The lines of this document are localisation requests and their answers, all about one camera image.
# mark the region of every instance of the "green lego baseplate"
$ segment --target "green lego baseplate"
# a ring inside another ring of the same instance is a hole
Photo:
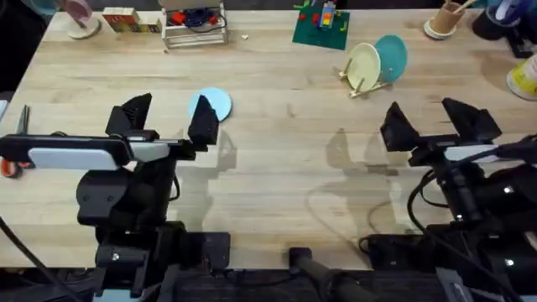
[[[315,13],[322,18],[322,8],[309,6],[300,10],[300,15],[304,14],[305,19],[297,19],[293,43],[345,50],[351,14],[347,12],[341,12],[341,16],[336,14],[331,29],[319,29],[313,24]]]

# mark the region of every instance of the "black cable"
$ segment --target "black cable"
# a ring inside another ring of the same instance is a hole
[[[6,234],[6,237],[11,240],[11,242],[15,245],[15,247],[18,248],[18,250],[21,251],[24,256],[33,264],[37,269],[41,271],[41,273],[44,274],[44,276],[50,280],[58,289],[60,289],[62,292],[64,292],[65,295],[73,299],[75,302],[83,302],[82,298],[78,296],[78,294],[70,289],[67,285],[62,283],[58,277],[56,277],[45,265],[32,253],[28,248],[18,239],[18,237],[13,233],[11,228],[9,228],[8,224],[2,219],[0,216],[0,229],[2,229],[2,232]]]
[[[190,31],[192,31],[192,32],[194,32],[194,33],[196,33],[196,34],[207,34],[207,33],[210,33],[210,32],[213,31],[213,30],[218,30],[218,29],[224,29],[224,28],[226,28],[226,27],[227,27],[227,19],[226,19],[226,17],[224,17],[220,12],[218,12],[218,16],[219,16],[220,18],[222,18],[222,20],[224,20],[224,25],[219,26],[219,27],[214,28],[214,29],[208,29],[208,30],[195,30],[195,29],[193,29],[193,26],[187,25],[186,23],[185,23],[185,26],[186,26],[188,29],[190,29]]]
[[[281,280],[278,280],[278,281],[272,281],[272,282],[267,282],[267,283],[258,283],[258,284],[246,284],[246,283],[243,283],[241,281],[239,281],[239,277],[237,277],[237,280],[232,280],[231,278],[229,278],[228,274],[230,272],[234,272],[236,273],[235,270],[233,269],[228,269],[224,272],[222,272],[222,275],[224,276],[224,279],[233,284],[234,286],[237,286],[237,287],[245,287],[245,288],[260,288],[260,287],[270,287],[270,286],[276,286],[276,285],[280,285],[280,284],[284,284],[284,283],[288,283],[290,281],[293,281],[297,278],[297,274],[291,274],[289,277],[285,278],[285,279],[281,279]]]
[[[433,174],[433,170],[430,169],[429,171],[427,171],[423,175],[423,177],[421,178],[421,181],[423,181],[426,177],[431,176],[432,174]],[[436,202],[433,202],[433,201],[430,201],[430,200],[426,199],[425,196],[423,195],[423,189],[424,188],[421,188],[421,190],[420,190],[420,195],[421,195],[421,198],[423,199],[423,201],[425,201],[426,203],[430,204],[431,206],[436,206],[436,207],[449,209],[449,206],[447,204],[436,203]]]
[[[174,201],[174,200],[179,199],[180,189],[179,189],[179,180],[177,180],[177,175],[174,176],[174,186],[175,186],[175,190],[177,191],[177,194],[175,194],[174,197],[170,197],[169,201]]]
[[[469,258],[465,254],[459,252],[456,248],[454,248],[450,243],[445,242],[444,240],[440,239],[438,236],[433,234],[432,232],[429,232],[423,225],[418,221],[416,216],[414,215],[414,210],[412,208],[412,205],[414,204],[415,197],[418,195],[420,190],[423,190],[423,188],[429,184],[432,180],[436,179],[439,175],[444,174],[448,169],[454,169],[458,168],[464,164],[471,163],[474,160],[482,159],[484,157],[494,155],[497,152],[496,149],[487,150],[484,152],[481,152],[479,154],[471,155],[467,158],[464,158],[462,160],[456,161],[452,163],[446,170],[443,170],[439,172],[438,174],[432,174],[429,177],[423,178],[423,180],[412,190],[410,193],[408,202],[407,202],[407,211],[409,212],[409,218],[410,220],[428,237],[433,239],[436,243],[440,244],[442,247],[447,249],[448,251],[454,253],[459,258],[462,258],[466,260],[468,263],[473,265],[477,270],[479,270],[481,273],[483,273],[485,276],[487,276],[491,281],[496,283],[505,294],[507,294],[508,298],[512,302],[523,302],[522,299],[519,297],[517,293],[514,292],[513,289],[511,289],[509,286],[503,283],[502,280],[498,279],[493,273],[491,273],[488,269],[484,268],[481,264],[476,263],[473,259]]]

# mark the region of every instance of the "light blue plate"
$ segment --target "light blue plate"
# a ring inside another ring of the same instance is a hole
[[[403,40],[394,34],[380,38],[375,44],[380,56],[380,81],[393,83],[404,73],[408,62],[408,52]]]
[[[220,88],[204,88],[196,92],[188,103],[188,115],[192,117],[198,104],[200,96],[203,95],[209,100],[212,108],[216,111],[218,121],[221,122],[229,116],[232,111],[232,99],[227,92]]]

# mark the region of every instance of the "wooden tabletop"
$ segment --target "wooden tabletop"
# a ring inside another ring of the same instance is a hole
[[[399,102],[422,133],[452,133],[440,101],[450,96],[486,107],[505,135],[537,130],[536,104],[517,98],[505,77],[517,61],[505,41],[485,41],[468,11],[454,36],[432,41],[423,22],[433,10],[352,11],[347,49],[397,34],[409,65],[391,88],[351,100],[335,76],[346,54],[291,43],[297,11],[229,12],[229,45],[164,53],[158,34],[115,34],[74,41],[58,13],[8,109],[0,133],[12,133],[24,104],[29,131],[105,135],[112,106],[151,92],[146,123],[179,138],[190,122],[195,91],[220,87],[233,99],[219,146],[177,168],[182,195],[168,218],[190,231],[232,235],[234,268],[285,268],[289,247],[311,247],[333,268],[367,268],[357,239],[412,228],[405,198],[424,173],[406,154],[387,154],[378,136],[385,112]],[[249,39],[241,39],[248,34]],[[54,267],[91,267],[93,229],[76,221],[76,185],[84,171],[37,169],[21,180],[0,179],[0,215],[41,260]],[[438,188],[425,192],[442,201]],[[449,219],[446,210],[417,202],[424,224]],[[30,265],[0,237],[0,267]]]

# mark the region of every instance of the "pencil holder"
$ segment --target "pencil holder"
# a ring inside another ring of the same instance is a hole
[[[438,10],[436,16],[430,21],[430,27],[438,34],[450,33],[455,25],[461,20],[464,15],[464,9],[459,13],[455,12],[461,5],[458,3],[444,3]]]

